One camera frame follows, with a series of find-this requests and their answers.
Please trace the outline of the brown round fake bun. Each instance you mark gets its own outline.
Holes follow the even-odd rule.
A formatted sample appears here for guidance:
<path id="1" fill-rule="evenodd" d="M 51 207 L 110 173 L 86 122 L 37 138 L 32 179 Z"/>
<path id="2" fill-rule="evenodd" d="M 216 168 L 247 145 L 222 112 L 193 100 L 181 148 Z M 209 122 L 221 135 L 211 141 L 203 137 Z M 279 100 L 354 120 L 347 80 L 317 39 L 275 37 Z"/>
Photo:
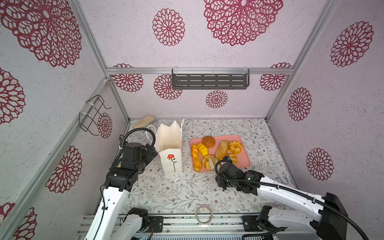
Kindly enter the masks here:
<path id="1" fill-rule="evenodd" d="M 212 149 L 216 145 L 216 140 L 212 136 L 205 136 L 202 138 L 202 144 L 205 145 L 208 149 Z"/>

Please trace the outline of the oval fake bread loaf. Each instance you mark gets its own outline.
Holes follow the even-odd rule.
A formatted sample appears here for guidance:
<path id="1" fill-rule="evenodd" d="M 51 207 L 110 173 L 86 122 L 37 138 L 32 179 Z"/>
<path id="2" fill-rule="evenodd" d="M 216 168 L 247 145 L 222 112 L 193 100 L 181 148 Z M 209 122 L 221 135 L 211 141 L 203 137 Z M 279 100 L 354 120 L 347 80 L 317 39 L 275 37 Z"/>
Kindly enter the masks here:
<path id="1" fill-rule="evenodd" d="M 216 151 L 215 157 L 218 161 L 221 161 L 225 156 L 227 156 L 230 142 L 223 140 L 220 142 L 219 147 Z"/>

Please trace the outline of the round fake bread roll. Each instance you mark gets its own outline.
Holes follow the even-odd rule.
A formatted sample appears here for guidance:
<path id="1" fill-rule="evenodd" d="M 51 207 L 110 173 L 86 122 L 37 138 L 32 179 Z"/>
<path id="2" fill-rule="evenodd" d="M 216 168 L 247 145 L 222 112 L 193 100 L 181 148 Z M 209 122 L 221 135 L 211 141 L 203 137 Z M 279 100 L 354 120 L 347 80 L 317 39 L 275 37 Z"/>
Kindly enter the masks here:
<path id="1" fill-rule="evenodd" d="M 228 154 L 228 157 L 231 159 L 233 164 L 236 166 L 238 163 L 238 157 L 235 154 Z"/>

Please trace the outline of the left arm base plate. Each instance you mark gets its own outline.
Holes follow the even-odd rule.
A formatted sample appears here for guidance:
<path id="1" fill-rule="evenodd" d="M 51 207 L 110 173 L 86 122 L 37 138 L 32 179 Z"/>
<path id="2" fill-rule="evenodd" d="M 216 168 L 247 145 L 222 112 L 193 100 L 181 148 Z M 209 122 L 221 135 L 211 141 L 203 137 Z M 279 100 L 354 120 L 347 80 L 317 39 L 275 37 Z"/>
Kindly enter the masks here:
<path id="1" fill-rule="evenodd" d="M 142 226 L 137 233 L 162 233 L 164 226 L 163 216 L 149 216 L 144 217 Z"/>

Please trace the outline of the pink plastic tray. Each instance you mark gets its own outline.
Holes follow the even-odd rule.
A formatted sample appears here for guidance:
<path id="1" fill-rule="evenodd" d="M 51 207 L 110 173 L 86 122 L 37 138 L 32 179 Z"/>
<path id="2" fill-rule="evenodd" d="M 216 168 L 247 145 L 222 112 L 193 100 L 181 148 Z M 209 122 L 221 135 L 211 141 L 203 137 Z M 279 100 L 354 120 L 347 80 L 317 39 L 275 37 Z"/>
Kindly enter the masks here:
<path id="1" fill-rule="evenodd" d="M 238 168 L 247 168 L 251 160 L 240 136 L 205 136 L 190 140 L 191 157 L 195 172 L 211 172 L 224 157 L 230 157 Z"/>

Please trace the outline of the clear tape roll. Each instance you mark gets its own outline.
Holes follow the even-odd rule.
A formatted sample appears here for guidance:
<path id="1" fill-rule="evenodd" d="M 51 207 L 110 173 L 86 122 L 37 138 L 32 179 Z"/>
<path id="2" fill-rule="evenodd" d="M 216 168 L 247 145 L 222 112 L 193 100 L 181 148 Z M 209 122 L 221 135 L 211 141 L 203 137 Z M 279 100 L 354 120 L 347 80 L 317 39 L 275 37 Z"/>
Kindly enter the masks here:
<path id="1" fill-rule="evenodd" d="M 199 205 L 195 211 L 195 219 L 198 225 L 208 226 L 214 219 L 214 211 L 209 205 Z"/>

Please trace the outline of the ring shaped fake bread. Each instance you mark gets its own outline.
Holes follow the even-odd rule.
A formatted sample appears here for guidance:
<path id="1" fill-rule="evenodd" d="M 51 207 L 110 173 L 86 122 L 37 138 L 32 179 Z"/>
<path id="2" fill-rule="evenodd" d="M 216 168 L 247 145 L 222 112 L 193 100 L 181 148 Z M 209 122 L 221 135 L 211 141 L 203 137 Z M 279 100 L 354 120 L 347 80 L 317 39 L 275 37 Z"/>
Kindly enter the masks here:
<path id="1" fill-rule="evenodd" d="M 229 144 L 229 151 L 231 154 L 238 155 L 242 152 L 243 145 L 239 141 L 232 141 Z"/>

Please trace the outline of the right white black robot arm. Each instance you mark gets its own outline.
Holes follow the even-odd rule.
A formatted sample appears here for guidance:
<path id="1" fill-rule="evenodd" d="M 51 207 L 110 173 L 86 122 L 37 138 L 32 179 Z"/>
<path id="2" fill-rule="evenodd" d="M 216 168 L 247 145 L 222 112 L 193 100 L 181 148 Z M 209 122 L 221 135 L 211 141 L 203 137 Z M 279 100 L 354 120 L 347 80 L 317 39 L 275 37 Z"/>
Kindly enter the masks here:
<path id="1" fill-rule="evenodd" d="M 272 199 L 291 207 L 279 210 L 264 206 L 250 225 L 260 236 L 273 235 L 287 229 L 315 233 L 321 240 L 345 240 L 348 214 L 336 195 L 310 194 L 282 185 L 262 173 L 237 168 L 229 157 L 210 163 L 220 188 L 235 188 L 244 194 Z"/>

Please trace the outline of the white paper gift bag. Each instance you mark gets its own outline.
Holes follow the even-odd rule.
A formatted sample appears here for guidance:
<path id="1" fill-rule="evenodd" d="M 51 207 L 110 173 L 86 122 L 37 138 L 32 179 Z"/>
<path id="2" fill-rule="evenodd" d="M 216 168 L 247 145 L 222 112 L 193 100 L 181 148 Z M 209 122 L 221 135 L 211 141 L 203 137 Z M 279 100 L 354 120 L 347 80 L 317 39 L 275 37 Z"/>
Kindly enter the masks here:
<path id="1" fill-rule="evenodd" d="M 182 147 L 183 125 L 185 119 L 179 125 L 174 121 L 170 126 L 160 124 L 156 129 L 149 125 L 150 130 L 155 131 L 155 149 L 158 152 L 162 168 L 166 178 L 180 175 L 183 172 Z"/>

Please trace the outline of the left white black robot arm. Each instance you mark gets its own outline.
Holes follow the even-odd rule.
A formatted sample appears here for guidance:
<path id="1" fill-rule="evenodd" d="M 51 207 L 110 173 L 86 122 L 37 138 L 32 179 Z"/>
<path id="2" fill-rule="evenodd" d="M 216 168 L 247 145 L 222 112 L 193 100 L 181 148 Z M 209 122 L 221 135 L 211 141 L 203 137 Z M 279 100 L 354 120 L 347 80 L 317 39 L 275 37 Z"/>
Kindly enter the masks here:
<path id="1" fill-rule="evenodd" d="M 112 220 L 117 218 L 124 198 L 132 190 L 139 174 L 157 154 L 154 145 L 124 142 L 105 183 L 100 187 L 102 199 L 86 235 L 87 240 L 101 240 L 112 233 Z"/>

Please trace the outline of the grey slotted wall shelf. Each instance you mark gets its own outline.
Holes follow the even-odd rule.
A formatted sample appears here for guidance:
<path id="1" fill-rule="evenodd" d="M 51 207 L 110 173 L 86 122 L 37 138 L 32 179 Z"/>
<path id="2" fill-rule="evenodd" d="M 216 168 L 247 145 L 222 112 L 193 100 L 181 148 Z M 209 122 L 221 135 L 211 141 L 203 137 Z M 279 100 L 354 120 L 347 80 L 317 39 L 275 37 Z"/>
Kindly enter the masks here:
<path id="1" fill-rule="evenodd" d="M 250 76 L 243 74 L 179 74 L 172 69 L 171 84 L 175 90 L 246 90 Z"/>

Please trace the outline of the long fake bread piece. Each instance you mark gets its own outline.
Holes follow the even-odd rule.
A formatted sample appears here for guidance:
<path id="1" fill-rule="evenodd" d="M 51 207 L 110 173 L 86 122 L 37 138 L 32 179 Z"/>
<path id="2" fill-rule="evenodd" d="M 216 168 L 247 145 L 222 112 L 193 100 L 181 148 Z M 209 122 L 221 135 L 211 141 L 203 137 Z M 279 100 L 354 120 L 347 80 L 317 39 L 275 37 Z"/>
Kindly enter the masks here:
<path id="1" fill-rule="evenodd" d="M 193 159 L 193 166 L 196 172 L 200 172 L 202 169 L 202 162 L 200 160 L 200 153 L 196 144 L 191 145 L 191 154 Z"/>

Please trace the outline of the short twisted fake bread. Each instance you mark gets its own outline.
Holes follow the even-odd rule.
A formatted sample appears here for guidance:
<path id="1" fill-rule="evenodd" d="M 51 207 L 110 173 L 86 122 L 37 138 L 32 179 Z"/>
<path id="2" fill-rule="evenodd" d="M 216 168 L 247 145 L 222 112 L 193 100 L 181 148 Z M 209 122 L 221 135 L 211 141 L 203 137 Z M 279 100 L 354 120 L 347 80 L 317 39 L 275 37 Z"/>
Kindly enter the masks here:
<path id="1" fill-rule="evenodd" d="M 203 143 L 198 143 L 197 147 L 198 147 L 198 151 L 202 155 L 202 157 L 209 155 L 209 149 Z"/>

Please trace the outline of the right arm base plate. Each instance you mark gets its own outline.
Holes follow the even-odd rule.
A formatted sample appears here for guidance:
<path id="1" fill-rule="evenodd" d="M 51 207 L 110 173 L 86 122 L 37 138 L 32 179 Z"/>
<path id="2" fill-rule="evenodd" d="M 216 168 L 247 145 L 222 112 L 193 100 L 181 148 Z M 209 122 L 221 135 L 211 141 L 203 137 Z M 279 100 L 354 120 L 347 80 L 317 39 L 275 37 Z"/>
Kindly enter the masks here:
<path id="1" fill-rule="evenodd" d="M 270 221 L 268 215 L 248 215 L 242 216 L 243 226 L 245 232 L 273 232 L 281 229 L 284 231 L 286 228 L 275 227 Z"/>

